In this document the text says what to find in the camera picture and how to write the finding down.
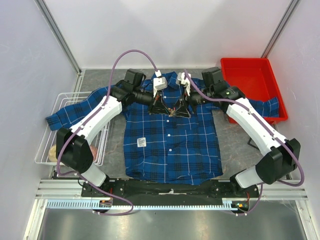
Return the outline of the pink patterned ceramic bowl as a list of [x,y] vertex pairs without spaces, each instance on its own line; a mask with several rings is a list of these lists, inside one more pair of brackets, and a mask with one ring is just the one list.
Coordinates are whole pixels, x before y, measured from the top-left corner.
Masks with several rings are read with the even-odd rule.
[[89,147],[93,156],[93,162],[96,163],[98,160],[98,148],[94,145],[90,145]]

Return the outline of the blue plaid shirt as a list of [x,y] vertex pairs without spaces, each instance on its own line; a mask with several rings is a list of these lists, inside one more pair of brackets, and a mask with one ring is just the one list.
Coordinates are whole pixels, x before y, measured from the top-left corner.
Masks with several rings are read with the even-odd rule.
[[[183,92],[176,84],[176,72],[164,73],[168,86],[164,101],[173,107]],[[80,103],[61,108],[46,117],[52,131],[70,128],[89,114],[107,94],[100,87]],[[267,101],[249,99],[262,117],[278,117],[277,97]],[[218,136],[212,110],[214,102],[198,105],[190,118],[149,114],[148,107],[133,103],[122,114],[126,120],[123,140],[125,174],[158,183],[199,185],[223,175]]]

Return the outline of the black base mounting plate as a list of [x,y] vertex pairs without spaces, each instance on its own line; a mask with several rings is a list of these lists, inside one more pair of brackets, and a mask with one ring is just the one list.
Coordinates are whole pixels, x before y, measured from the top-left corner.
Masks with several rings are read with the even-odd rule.
[[134,204],[218,204],[222,199],[257,198],[256,185],[236,189],[230,181],[207,180],[200,185],[156,183],[147,180],[112,178],[105,192]]

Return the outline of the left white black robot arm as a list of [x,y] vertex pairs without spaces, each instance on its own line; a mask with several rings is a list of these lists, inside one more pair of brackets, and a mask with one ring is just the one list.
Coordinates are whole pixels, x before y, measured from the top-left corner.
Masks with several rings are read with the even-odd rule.
[[139,103],[146,105],[152,114],[169,114],[170,110],[162,100],[160,91],[167,88],[166,78],[158,70],[152,81],[152,91],[141,89],[146,76],[135,69],[126,71],[123,80],[109,88],[110,95],[81,121],[70,128],[60,128],[56,134],[56,158],[58,163],[73,169],[80,177],[91,182],[92,191],[99,197],[110,191],[109,177],[94,164],[90,145],[96,135],[119,115],[123,108]]

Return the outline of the red plastic bin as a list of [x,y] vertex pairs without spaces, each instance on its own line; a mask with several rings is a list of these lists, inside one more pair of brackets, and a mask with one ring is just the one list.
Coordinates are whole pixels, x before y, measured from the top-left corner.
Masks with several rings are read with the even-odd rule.
[[272,66],[267,58],[222,58],[224,79],[237,86],[253,108],[270,124],[288,119]]

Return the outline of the aluminium slotted rail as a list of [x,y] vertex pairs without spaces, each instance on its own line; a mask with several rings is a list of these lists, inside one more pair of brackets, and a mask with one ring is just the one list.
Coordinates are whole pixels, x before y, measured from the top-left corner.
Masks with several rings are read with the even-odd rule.
[[[130,205],[120,205],[115,202],[103,203],[102,200],[92,199],[49,199],[48,209],[72,209],[72,210],[124,210],[131,209]],[[238,206],[230,200],[222,200],[217,204],[211,203],[137,203],[133,210],[213,210],[213,211],[237,211]]]

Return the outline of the black brooch box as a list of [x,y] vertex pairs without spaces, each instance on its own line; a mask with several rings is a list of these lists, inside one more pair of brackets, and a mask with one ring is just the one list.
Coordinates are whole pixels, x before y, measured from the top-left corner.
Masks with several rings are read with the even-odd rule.
[[259,148],[253,143],[253,139],[251,137],[249,138],[247,144],[256,150],[259,150]]

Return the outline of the beige ceramic bowl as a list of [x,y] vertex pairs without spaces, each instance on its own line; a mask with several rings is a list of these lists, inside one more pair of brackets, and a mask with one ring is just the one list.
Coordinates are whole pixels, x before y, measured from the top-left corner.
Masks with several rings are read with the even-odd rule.
[[48,159],[52,163],[56,163],[57,159],[57,146],[54,144],[48,151]]

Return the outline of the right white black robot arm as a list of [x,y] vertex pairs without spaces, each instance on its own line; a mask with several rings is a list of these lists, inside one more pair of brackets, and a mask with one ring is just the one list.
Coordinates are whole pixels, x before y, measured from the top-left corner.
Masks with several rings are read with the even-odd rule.
[[189,107],[194,110],[196,106],[213,102],[242,127],[262,154],[262,159],[255,166],[230,178],[230,193],[240,197],[248,187],[275,182],[300,187],[305,181],[299,163],[300,143],[295,138],[287,139],[275,130],[237,86],[230,86],[224,80],[219,67],[207,68],[201,74],[205,86],[203,90],[197,87],[187,71],[177,75],[176,84],[183,86],[184,92],[174,107],[173,115],[189,117]]

